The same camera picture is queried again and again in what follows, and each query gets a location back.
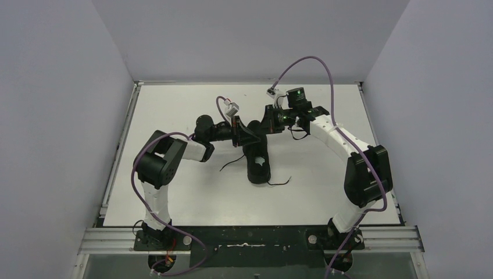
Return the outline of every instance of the screw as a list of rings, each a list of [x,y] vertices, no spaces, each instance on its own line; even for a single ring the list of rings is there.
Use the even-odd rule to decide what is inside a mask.
[[[308,243],[310,243],[310,244],[315,244],[315,243],[317,243],[317,237],[316,237],[315,235],[313,235],[313,234],[312,234],[312,235],[310,235],[310,236],[308,237]]]
[[[183,244],[190,245],[190,243],[192,243],[192,238],[188,235],[185,235],[185,237],[183,238]]]

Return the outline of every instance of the white connector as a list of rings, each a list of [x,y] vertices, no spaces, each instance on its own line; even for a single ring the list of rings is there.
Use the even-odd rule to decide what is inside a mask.
[[[282,108],[284,97],[287,96],[286,92],[282,92],[279,89],[271,89],[267,90],[267,95],[274,99],[274,108]]]
[[[233,116],[240,111],[240,106],[238,106],[237,103],[232,102],[230,99],[224,100],[224,104],[226,105],[224,115],[231,121]]]

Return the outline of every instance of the glass panel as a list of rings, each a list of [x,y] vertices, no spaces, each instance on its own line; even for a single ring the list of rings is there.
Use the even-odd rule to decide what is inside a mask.
[[[190,257],[180,255],[169,272],[188,267]],[[416,279],[409,253],[357,253],[353,254],[353,266],[348,274],[353,279]],[[265,279],[265,278],[323,278],[324,269],[309,269],[306,266],[286,267],[208,267],[173,278],[221,278],[221,279]],[[105,278],[157,278],[149,276],[147,255],[91,255],[84,279]],[[341,275],[330,278],[346,278]]]

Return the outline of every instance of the white wall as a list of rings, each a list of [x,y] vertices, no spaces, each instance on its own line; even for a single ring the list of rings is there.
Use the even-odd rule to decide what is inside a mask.
[[[68,278],[132,79],[90,0],[0,7],[0,277]]]
[[[493,278],[493,1],[411,0],[364,83],[431,278]]]
[[[362,81],[409,0],[92,0],[135,80],[261,81],[323,58]],[[306,61],[284,82],[326,83]]]

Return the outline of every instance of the white table surface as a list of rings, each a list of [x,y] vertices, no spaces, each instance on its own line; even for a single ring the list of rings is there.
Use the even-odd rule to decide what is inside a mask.
[[[305,87],[313,106],[330,110],[328,85],[279,85],[281,90]],[[265,105],[272,99],[268,85],[143,85],[131,120],[115,183],[110,194],[105,226],[132,226],[143,219],[145,208],[133,193],[130,171],[136,154],[155,130],[192,134],[198,116],[207,114],[215,123],[222,121],[216,96],[232,99],[240,106],[247,125],[261,120]],[[335,86],[335,118],[358,138],[374,145],[373,134],[356,85]],[[231,141],[214,142],[216,150],[206,163],[182,160],[169,187],[169,212],[179,226],[266,226],[327,224],[337,212],[344,194],[346,162],[342,162],[319,140],[308,136],[294,141],[289,131],[268,135],[271,183],[287,185],[263,187],[247,179],[241,148]],[[141,191],[140,182],[137,188]],[[363,224],[399,224],[391,194],[389,207],[382,213],[368,213]],[[382,201],[375,204],[382,207]]]

